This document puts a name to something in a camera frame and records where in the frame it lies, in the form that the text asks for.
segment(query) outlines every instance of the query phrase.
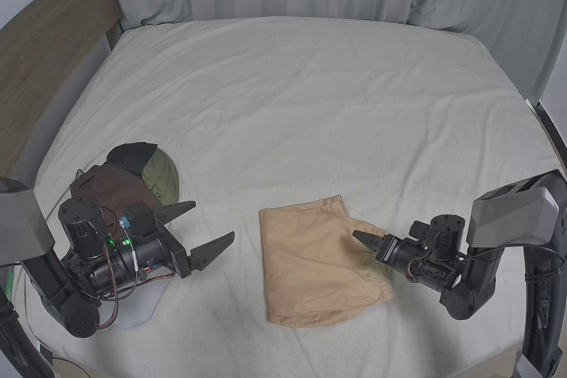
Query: white bed sheet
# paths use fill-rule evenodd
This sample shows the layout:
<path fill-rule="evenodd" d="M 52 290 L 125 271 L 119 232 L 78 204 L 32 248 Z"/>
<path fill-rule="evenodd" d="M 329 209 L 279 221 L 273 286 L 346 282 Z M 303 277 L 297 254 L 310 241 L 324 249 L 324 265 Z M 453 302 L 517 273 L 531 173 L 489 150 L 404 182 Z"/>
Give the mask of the white bed sheet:
<path fill-rule="evenodd" d="M 56 208 L 76 169 L 131 141 L 166 150 L 180 199 L 197 201 L 172 225 L 187 250 L 232 229 L 235 242 L 202 273 L 173 279 L 146 323 L 88 339 L 67 334 L 19 275 L 20 320 L 54 352 L 116 378 L 440 377 L 521 339 L 518 249 L 505 252 L 495 295 L 470 320 L 453 320 L 437 293 L 395 274 L 394 299 L 351 321 L 268 323 L 259 209 L 342 194 L 352 217 L 404 237 L 415 219 L 468 220 L 486 190 L 560 166 L 474 38 L 289 17 L 126 32 L 36 185 L 60 256 L 68 242 Z"/>

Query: bed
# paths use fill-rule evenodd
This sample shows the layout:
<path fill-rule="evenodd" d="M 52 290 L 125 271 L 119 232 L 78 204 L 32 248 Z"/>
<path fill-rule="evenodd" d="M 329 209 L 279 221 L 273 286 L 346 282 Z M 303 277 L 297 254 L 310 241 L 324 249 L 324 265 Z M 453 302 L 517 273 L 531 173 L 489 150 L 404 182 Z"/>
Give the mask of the bed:
<path fill-rule="evenodd" d="M 51 319 L 17 272 L 20 321 L 53 352 L 115 378 L 425 378 L 521 340 L 517 249 L 504 254 L 495 295 L 470 320 L 453 320 L 437 294 L 394 275 L 394 299 L 351 321 L 304 330 L 268 322 L 260 209 L 341 194 L 352 217 L 404 237 L 414 220 L 468 219 L 486 190 L 560 168 L 528 105 L 475 38 L 306 17 L 125 32 L 39 170 L 35 193 L 59 256 L 68 242 L 57 207 L 75 171 L 129 141 L 158 143 L 177 165 L 180 199 L 196 200 L 172 223 L 186 248 L 230 230 L 235 242 L 206 272 L 169 282 L 147 322 L 88 339 Z"/>

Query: white cloth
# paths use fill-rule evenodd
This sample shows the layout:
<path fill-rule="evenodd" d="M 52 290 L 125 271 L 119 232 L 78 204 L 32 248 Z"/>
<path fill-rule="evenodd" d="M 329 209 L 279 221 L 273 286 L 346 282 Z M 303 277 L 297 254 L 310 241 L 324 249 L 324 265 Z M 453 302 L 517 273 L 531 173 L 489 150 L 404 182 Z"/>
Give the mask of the white cloth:
<path fill-rule="evenodd" d="M 174 278 L 146 323 L 88 339 L 67 334 L 29 283 L 26 316 L 20 275 L 20 320 L 54 352 L 115 378 L 419 378 L 471 367 L 521 339 L 519 249 L 504 253 L 496 293 L 470 320 L 453 320 L 437 293 L 394 273 L 394 298 L 345 323 L 268 322 L 259 209 L 340 193 L 353 218 L 405 237 L 416 219 L 468 219 L 487 190 L 560 166 L 474 38 L 280 17 L 125 33 L 36 186 L 60 256 L 68 243 L 56 208 L 76 169 L 132 141 L 158 143 L 179 169 L 180 199 L 197 201 L 172 224 L 187 250 L 230 230 L 235 242 L 203 272 Z"/>

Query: floor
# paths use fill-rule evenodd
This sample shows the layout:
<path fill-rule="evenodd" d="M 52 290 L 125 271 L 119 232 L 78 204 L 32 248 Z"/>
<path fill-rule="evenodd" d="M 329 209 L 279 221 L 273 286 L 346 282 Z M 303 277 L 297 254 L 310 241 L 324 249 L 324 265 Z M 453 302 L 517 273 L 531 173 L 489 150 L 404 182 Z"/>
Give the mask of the floor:
<path fill-rule="evenodd" d="M 548 135 L 549 142 L 553 146 L 553 149 L 557 153 L 553 142 L 551 141 Z M 559 341 L 560 348 L 566 353 L 564 359 L 560 362 L 559 367 L 554 375 L 554 378 L 567 378 L 567 322 L 563 323 L 562 335 Z M 513 347 L 508 348 L 506 351 L 503 351 L 499 355 L 493 357 L 491 360 L 488 360 L 484 364 L 479 366 L 473 367 L 465 372 L 460 374 L 455 374 L 451 378 L 509 378 L 512 376 L 512 371 L 514 368 L 514 361 L 516 357 L 516 351 L 520 347 L 520 344 L 517 344 Z M 64 362 L 62 360 L 58 360 L 55 356 L 53 358 L 53 367 L 55 370 L 59 372 L 61 378 L 86 378 L 87 375 L 76 365 Z M 101 372 L 97 372 L 92 368 L 87 366 L 81 366 L 88 372 L 91 378 L 113 378 L 107 374 L 103 374 Z"/>

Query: brown cloth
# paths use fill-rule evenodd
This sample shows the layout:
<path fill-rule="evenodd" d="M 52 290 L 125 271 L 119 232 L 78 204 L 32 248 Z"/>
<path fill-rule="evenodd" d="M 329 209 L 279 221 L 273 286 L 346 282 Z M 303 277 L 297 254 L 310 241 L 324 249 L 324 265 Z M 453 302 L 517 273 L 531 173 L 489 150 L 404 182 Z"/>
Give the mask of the brown cloth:
<path fill-rule="evenodd" d="M 260 211 L 271 323 L 334 325 L 392 298 L 386 267 L 352 237 L 353 230 L 386 234 L 352 219 L 340 195 Z"/>
<path fill-rule="evenodd" d="M 104 220 L 109 231 L 116 221 L 123 216 L 123 208 L 143 200 L 156 210 L 161 208 L 159 200 L 146 187 L 143 179 L 128 170 L 112 164 L 93 165 L 70 185 L 71 197 L 95 197 L 101 207 Z M 118 227 L 112 239 L 120 241 L 125 238 L 124 231 Z"/>

